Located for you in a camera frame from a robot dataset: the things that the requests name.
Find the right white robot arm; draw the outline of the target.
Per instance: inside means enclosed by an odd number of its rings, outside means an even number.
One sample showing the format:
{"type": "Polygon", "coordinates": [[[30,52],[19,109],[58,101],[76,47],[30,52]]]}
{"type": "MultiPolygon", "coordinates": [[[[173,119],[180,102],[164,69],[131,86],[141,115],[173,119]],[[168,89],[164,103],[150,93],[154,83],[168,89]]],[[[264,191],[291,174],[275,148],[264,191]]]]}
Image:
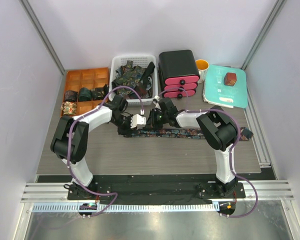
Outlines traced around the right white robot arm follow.
{"type": "Polygon", "coordinates": [[[223,198],[231,195],[238,184],[234,165],[234,149],[241,132],[220,106],[206,110],[179,110],[170,98],[154,99],[146,127],[161,129],[164,124],[174,128],[200,129],[216,160],[215,190],[223,198]]]}

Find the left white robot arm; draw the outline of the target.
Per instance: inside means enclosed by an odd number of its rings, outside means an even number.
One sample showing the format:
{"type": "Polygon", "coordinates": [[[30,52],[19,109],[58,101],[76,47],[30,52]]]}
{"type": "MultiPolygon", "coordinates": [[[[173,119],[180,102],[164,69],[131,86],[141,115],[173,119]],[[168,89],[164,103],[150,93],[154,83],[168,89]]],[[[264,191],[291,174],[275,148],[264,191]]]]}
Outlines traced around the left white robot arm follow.
{"type": "Polygon", "coordinates": [[[72,185],[79,188],[79,194],[90,200],[97,192],[93,174],[88,168],[85,155],[89,133],[97,127],[112,123],[119,135],[132,131],[132,115],[125,116],[128,101],[115,96],[113,101],[97,105],[94,109],[74,117],[67,115],[59,119],[50,149],[69,168],[72,185]]]}

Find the navy floral silk tie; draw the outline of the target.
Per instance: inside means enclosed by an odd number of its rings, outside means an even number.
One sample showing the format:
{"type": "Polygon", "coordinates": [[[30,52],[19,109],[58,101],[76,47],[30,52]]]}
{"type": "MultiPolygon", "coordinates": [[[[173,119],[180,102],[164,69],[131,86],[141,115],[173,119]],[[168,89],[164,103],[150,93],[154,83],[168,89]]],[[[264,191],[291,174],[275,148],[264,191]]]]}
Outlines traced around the navy floral silk tie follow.
{"type": "Polygon", "coordinates": [[[205,139],[205,136],[201,129],[196,128],[163,128],[143,130],[138,129],[138,137],[126,137],[125,138],[181,138],[181,139],[205,139]]]}

